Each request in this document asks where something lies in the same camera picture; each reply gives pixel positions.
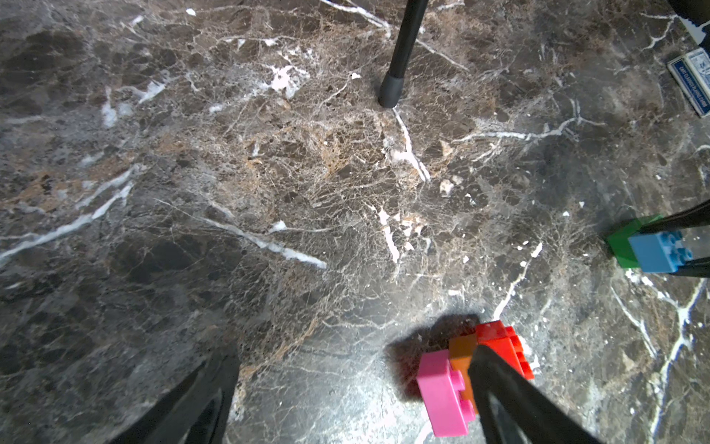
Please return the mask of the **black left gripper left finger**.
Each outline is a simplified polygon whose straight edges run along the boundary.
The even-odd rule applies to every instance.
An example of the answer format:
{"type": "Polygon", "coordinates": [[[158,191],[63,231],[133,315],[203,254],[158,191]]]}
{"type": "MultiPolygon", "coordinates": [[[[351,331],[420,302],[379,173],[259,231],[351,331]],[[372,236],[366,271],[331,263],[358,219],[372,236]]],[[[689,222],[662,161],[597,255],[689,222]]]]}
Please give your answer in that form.
{"type": "Polygon", "coordinates": [[[113,443],[221,443],[240,373],[234,354],[213,354],[113,443]]]}

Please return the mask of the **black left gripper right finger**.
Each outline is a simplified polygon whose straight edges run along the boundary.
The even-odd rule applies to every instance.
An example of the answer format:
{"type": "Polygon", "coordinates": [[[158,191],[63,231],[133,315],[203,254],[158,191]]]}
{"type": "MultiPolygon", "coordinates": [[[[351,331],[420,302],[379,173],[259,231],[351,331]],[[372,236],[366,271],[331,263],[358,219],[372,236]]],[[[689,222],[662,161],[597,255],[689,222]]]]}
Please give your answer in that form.
{"type": "Polygon", "coordinates": [[[468,374],[488,443],[598,442],[489,347],[476,348],[468,374]]]}

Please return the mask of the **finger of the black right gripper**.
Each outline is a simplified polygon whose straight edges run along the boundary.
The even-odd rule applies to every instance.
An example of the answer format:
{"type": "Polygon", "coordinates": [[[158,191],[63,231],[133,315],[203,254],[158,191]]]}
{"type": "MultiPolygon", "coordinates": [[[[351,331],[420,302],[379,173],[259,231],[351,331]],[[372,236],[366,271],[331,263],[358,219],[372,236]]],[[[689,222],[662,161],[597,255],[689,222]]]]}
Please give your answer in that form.
{"type": "Polygon", "coordinates": [[[639,233],[654,234],[664,231],[682,231],[683,229],[704,227],[709,225],[709,220],[710,201],[707,200],[691,209],[684,210],[675,215],[667,216],[666,218],[662,218],[645,225],[639,230],[639,233]]]}
{"type": "Polygon", "coordinates": [[[710,258],[699,258],[690,261],[681,262],[672,275],[681,277],[710,277],[710,258]]]}

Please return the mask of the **light blue lego brick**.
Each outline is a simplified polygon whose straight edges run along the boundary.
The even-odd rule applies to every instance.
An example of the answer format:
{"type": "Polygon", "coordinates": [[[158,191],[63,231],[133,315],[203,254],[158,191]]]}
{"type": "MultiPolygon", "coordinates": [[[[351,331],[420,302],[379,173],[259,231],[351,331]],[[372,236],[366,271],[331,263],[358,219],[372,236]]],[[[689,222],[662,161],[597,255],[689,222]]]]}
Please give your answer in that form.
{"type": "Polygon", "coordinates": [[[629,243],[645,273],[676,273],[693,260],[680,231],[636,234],[629,238],[629,243]]]}

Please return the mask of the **pink lego brick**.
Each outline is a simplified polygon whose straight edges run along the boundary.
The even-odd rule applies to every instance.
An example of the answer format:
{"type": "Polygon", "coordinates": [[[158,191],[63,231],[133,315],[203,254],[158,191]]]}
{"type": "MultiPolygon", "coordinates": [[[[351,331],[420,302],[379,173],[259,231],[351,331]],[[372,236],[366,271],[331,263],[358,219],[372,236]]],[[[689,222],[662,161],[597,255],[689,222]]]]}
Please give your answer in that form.
{"type": "Polygon", "coordinates": [[[420,360],[417,385],[436,438],[469,434],[475,420],[473,403],[463,397],[466,389],[462,372],[449,362],[449,351],[425,353],[420,360]]]}

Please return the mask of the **red lego brick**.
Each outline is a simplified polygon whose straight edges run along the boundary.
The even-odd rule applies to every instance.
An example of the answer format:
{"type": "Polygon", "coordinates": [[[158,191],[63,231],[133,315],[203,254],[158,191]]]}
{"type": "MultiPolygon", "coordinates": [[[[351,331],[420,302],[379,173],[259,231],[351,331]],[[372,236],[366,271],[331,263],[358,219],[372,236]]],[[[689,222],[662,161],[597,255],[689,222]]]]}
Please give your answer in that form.
{"type": "Polygon", "coordinates": [[[480,324],[475,328],[479,345],[493,350],[510,367],[527,380],[534,379],[534,372],[525,358],[523,344],[515,329],[501,321],[480,324]]]}

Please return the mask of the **orange lego brick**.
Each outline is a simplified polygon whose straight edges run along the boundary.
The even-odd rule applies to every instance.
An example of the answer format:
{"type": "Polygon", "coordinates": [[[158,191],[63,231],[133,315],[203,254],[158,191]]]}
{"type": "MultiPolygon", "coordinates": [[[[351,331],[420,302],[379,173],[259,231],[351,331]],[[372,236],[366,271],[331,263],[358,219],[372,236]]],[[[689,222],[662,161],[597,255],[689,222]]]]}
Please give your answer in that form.
{"type": "Polygon", "coordinates": [[[469,378],[469,368],[473,352],[478,345],[478,340],[475,334],[459,336],[449,340],[449,362],[454,370],[459,371],[463,377],[465,389],[461,393],[461,397],[471,402],[473,410],[477,412],[473,397],[473,388],[471,387],[471,379],[469,378]]]}

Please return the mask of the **green lego brick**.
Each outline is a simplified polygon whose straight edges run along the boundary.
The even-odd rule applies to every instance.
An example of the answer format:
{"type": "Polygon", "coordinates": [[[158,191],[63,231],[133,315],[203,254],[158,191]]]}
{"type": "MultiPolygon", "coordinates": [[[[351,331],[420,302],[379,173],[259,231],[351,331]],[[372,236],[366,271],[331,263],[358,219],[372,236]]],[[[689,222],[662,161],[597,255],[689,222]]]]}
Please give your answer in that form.
{"type": "Polygon", "coordinates": [[[662,219],[661,215],[642,216],[623,220],[613,225],[605,235],[605,241],[611,249],[619,266],[624,269],[640,268],[639,261],[630,245],[629,238],[643,226],[662,219]]]}

